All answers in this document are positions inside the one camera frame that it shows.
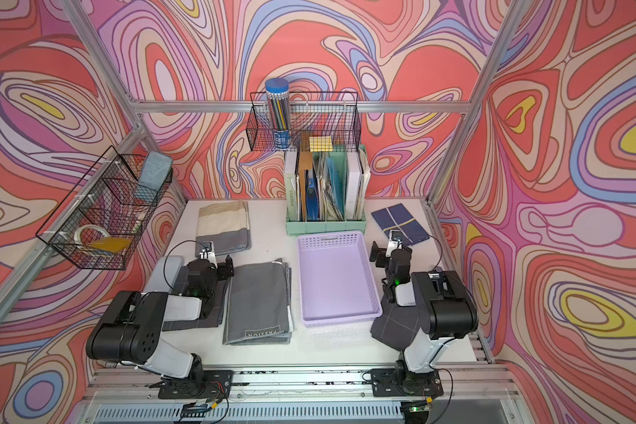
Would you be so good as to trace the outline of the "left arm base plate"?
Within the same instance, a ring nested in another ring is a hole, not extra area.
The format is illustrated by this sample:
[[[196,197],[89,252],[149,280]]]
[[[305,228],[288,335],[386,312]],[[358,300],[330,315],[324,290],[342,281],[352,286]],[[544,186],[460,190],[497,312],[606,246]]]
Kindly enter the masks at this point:
[[[231,392],[231,370],[195,371],[184,379],[164,378],[158,385],[159,399],[223,399]]]

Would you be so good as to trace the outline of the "lilac perforated plastic basket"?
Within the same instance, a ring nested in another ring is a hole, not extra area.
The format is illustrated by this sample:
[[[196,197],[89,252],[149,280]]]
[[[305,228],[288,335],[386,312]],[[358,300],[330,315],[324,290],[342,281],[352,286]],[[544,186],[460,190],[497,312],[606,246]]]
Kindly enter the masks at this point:
[[[360,231],[298,237],[300,310],[305,326],[373,321],[383,310]]]

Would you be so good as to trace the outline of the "plain grey pillowcase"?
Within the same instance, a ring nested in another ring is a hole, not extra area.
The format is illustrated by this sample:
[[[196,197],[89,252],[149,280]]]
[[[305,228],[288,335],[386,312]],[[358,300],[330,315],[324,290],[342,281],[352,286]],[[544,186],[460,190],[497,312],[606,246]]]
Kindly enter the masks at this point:
[[[229,282],[226,346],[287,345],[293,333],[292,270],[281,258],[239,266]]]

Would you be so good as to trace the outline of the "grey checked pillowcase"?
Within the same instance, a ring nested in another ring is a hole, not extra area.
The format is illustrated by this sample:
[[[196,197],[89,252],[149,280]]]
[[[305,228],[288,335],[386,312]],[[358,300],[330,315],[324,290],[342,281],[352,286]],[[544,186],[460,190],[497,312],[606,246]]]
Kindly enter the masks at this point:
[[[162,331],[217,328],[224,321],[224,298],[228,282],[218,282],[215,297],[197,304],[194,298],[169,298]]]
[[[417,309],[390,303],[385,297],[381,299],[381,307],[383,312],[373,321],[371,337],[402,352],[412,344],[420,328]]]

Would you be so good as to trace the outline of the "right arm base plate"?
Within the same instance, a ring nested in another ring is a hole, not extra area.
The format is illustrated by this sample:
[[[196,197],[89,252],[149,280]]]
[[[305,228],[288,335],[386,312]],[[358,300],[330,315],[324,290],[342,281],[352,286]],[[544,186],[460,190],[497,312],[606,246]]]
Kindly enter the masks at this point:
[[[415,374],[402,369],[371,369],[369,372],[373,396],[376,398],[436,399],[443,396],[443,384],[438,372]]]

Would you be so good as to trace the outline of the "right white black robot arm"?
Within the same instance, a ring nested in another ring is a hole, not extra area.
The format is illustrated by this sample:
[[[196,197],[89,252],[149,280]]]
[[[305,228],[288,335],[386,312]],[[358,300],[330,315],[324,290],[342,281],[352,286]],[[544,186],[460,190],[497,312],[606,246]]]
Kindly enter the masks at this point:
[[[412,271],[411,247],[373,244],[370,261],[385,271],[382,315],[372,338],[401,353],[406,373],[429,374],[450,344],[477,330],[478,314],[454,271]]]

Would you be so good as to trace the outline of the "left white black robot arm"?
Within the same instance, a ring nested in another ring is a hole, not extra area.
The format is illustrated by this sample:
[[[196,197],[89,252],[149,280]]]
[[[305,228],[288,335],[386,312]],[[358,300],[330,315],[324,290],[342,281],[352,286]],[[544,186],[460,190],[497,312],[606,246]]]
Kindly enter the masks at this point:
[[[197,259],[187,264],[187,285],[177,295],[120,291],[99,319],[86,344],[91,360],[139,367],[168,380],[201,378],[201,359],[161,339],[165,323],[209,318],[217,287],[234,276],[231,256],[222,263]]]

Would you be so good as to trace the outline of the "navy cloth yellow stripe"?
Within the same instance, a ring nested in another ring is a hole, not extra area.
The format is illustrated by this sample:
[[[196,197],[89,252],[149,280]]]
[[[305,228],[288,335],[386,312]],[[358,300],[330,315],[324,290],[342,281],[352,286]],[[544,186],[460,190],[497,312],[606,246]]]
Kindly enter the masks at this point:
[[[372,213],[372,217],[387,236],[392,231],[399,231],[402,234],[403,243],[407,246],[414,246],[431,239],[431,235],[402,203],[376,210]]]

